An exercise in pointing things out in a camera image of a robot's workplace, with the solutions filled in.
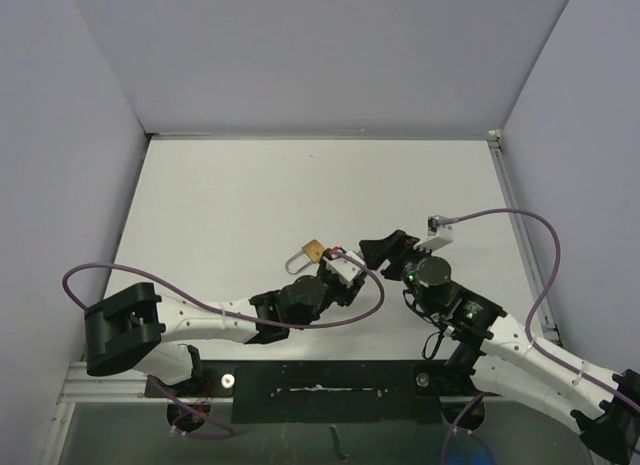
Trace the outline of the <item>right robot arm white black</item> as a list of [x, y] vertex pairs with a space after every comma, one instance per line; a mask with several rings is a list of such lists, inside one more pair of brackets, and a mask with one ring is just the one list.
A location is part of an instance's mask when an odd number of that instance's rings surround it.
[[448, 387], [518, 401], [566, 425], [603, 459], [630, 463], [639, 443], [638, 372], [591, 364], [455, 282], [450, 264], [435, 253], [447, 242], [396, 230], [359, 248], [369, 268], [404, 285], [419, 316], [457, 342], [445, 369]]

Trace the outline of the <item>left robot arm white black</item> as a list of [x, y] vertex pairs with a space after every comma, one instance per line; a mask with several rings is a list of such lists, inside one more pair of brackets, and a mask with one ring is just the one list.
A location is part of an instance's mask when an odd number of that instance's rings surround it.
[[180, 395], [204, 380], [194, 340], [267, 345], [307, 328], [331, 305], [350, 305], [364, 271], [343, 258], [322, 260], [316, 273], [250, 298], [198, 307], [159, 295], [153, 284], [134, 284], [85, 313], [87, 372], [94, 377], [137, 370], [153, 375]]

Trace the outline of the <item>long shackle brass padlock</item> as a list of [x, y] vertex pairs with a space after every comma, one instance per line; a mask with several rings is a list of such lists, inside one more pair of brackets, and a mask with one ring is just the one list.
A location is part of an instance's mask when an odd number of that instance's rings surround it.
[[312, 239], [285, 261], [284, 269], [288, 274], [297, 275], [311, 265], [318, 264], [324, 251], [325, 246]]

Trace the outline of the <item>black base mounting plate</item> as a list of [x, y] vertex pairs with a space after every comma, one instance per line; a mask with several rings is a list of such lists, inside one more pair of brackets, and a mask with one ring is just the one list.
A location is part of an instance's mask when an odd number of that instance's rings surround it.
[[442, 360], [205, 360], [179, 398], [228, 400], [234, 424], [440, 424], [441, 403], [478, 394]]

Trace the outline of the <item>aluminium frame rail right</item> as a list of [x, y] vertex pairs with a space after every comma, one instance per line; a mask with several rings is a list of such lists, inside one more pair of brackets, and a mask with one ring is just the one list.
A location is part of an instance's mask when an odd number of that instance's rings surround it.
[[[487, 143], [491, 159], [500, 184], [503, 199], [507, 208], [517, 208], [518, 204], [514, 188], [503, 156], [502, 130], [495, 129], [487, 133]], [[509, 220], [515, 235], [521, 261], [524, 266], [527, 282], [533, 299], [542, 292], [545, 279], [540, 272], [530, 235], [526, 228], [528, 216], [509, 213]], [[548, 298], [544, 298], [536, 312], [536, 320], [540, 333], [544, 338], [563, 348], [562, 336], [555, 320]]]

